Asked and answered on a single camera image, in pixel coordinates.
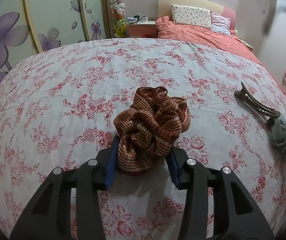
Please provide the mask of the brown striped scrunchie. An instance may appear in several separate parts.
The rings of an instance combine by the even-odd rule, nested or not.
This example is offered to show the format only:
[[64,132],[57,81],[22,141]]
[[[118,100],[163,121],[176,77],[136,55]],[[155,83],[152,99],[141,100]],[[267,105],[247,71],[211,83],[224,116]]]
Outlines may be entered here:
[[147,172],[170,152],[191,124],[186,99],[168,96],[165,87],[140,87],[129,109],[119,113],[114,126],[120,138],[117,168],[136,176]]

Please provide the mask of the brown hair clip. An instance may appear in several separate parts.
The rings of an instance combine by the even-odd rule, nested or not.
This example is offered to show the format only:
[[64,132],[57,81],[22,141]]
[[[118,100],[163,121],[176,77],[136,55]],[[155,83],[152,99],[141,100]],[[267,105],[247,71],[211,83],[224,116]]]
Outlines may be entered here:
[[252,109],[257,111],[258,113],[269,116],[271,118],[279,118],[281,113],[273,108],[267,107],[264,104],[257,101],[247,90],[246,86],[243,82],[241,82],[242,89],[234,91],[234,96],[241,100],[242,102],[246,103]]

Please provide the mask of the floral pink tablecloth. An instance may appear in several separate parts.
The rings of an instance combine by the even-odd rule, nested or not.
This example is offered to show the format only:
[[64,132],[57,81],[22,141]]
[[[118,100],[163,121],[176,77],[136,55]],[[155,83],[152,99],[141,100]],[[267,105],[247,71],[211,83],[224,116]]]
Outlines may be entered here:
[[175,145],[209,168],[231,168],[279,234],[286,164],[264,122],[235,99],[242,85],[286,119],[286,96],[257,59],[199,44],[101,40],[22,60],[0,83],[0,229],[10,235],[54,168],[77,168],[111,145],[113,121],[139,87],[163,86],[192,116]]

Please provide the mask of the right nightstand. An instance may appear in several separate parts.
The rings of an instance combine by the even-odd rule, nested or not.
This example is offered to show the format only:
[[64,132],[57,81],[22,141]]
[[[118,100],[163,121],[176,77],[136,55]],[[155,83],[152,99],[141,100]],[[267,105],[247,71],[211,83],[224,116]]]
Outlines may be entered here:
[[244,41],[244,40],[241,40],[241,42],[250,50],[250,51],[253,51],[253,47],[250,45],[250,44],[248,44],[246,41]]

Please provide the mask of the striped pink pillow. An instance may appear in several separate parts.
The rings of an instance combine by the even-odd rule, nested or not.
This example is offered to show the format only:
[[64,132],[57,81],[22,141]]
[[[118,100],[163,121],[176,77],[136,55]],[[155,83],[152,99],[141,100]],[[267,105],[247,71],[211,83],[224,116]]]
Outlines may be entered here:
[[231,36],[230,25],[231,25],[231,18],[227,18],[219,14],[216,14],[214,12],[211,12],[211,30],[212,31],[216,33],[224,34],[227,36]]

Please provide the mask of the salmon pink duvet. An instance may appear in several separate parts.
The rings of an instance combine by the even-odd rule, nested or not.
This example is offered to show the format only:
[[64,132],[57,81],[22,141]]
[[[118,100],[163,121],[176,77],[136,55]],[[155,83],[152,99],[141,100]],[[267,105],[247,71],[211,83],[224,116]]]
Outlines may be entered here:
[[156,28],[159,38],[192,42],[210,48],[220,49],[253,61],[254,63],[262,64],[235,35],[227,36],[194,25],[175,24],[170,20],[169,16],[158,18]]

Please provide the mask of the pink left nightstand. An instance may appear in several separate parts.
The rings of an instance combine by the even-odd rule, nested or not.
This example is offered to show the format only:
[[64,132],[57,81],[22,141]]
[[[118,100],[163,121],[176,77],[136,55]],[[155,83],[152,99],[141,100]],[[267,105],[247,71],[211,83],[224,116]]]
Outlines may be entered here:
[[158,30],[155,21],[137,22],[128,25],[128,35],[131,38],[157,38]]

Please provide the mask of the sliding wardrobe with flowers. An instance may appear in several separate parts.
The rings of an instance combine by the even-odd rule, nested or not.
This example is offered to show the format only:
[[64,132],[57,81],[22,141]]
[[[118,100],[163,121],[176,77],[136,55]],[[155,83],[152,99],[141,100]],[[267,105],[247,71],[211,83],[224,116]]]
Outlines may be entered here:
[[0,82],[32,55],[107,37],[104,0],[0,0]]

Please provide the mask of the floral white pillow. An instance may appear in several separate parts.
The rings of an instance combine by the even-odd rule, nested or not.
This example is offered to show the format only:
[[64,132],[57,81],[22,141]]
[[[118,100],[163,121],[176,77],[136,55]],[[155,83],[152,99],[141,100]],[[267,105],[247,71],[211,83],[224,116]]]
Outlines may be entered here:
[[171,13],[175,24],[193,25],[211,30],[211,11],[208,9],[172,4]]

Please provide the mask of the white mug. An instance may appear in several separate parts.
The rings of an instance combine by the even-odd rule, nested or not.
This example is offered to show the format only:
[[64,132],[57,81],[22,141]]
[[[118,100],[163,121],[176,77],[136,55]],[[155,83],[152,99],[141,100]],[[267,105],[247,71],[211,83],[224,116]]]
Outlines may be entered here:
[[147,21],[148,21],[148,16],[141,17],[141,22],[147,22]]

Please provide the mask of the plush toy tower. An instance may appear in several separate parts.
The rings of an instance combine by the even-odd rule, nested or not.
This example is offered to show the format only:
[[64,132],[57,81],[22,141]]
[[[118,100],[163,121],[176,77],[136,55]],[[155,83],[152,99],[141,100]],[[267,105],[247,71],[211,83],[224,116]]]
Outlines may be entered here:
[[115,38],[127,36],[124,0],[109,0],[111,34]]

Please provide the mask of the beige pink headboard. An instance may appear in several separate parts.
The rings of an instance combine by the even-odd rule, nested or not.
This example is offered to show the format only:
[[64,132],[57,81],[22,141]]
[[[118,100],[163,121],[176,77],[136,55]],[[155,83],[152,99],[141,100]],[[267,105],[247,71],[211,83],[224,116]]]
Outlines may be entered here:
[[171,16],[171,5],[185,5],[190,7],[199,7],[213,11],[214,13],[231,19],[230,29],[234,30],[236,25],[236,12],[219,3],[209,0],[158,0],[158,18]]

